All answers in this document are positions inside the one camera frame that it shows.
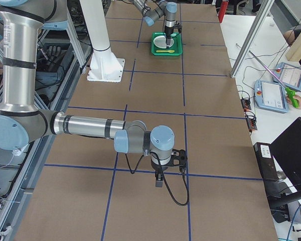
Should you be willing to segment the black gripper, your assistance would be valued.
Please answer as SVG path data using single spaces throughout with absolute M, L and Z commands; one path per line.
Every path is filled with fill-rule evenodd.
M 173 27 L 164 26 L 164 34 L 166 36 L 166 46 L 171 44 L 171 34 L 173 33 Z

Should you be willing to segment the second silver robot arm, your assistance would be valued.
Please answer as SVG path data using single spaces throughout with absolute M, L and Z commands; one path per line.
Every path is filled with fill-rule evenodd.
M 167 126 L 147 131 L 141 121 L 67 115 L 34 104 L 38 31 L 45 24 L 68 26 L 66 1 L 0 1 L 3 34 L 3 99 L 0 148 L 15 150 L 48 135 L 75 134 L 112 139 L 119 153 L 151 157 L 156 186 L 174 163 L 174 132 Z

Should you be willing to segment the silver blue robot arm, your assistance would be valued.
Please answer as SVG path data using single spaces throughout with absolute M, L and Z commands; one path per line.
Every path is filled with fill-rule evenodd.
M 152 10 L 146 1 L 135 0 L 129 1 L 132 3 L 142 14 L 143 20 L 148 26 L 152 26 L 161 17 L 165 17 L 164 20 L 164 35 L 167 39 L 171 39 L 171 35 L 174 32 L 176 23 L 177 4 L 168 1 L 159 1 L 157 7 Z

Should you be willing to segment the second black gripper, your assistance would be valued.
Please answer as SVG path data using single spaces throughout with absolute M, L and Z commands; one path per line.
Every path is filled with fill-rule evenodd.
M 155 173 L 155 178 L 156 178 L 155 187 L 156 188 L 162 188 L 164 178 L 163 178 L 163 174 L 161 172 L 168 169 L 171 166 L 171 164 L 172 164 L 171 158 L 167 158 L 164 160 L 158 160 L 158 158 L 156 158 L 155 155 L 151 155 L 151 166 L 153 167 L 153 169 L 156 172 L 158 172 L 158 173 Z

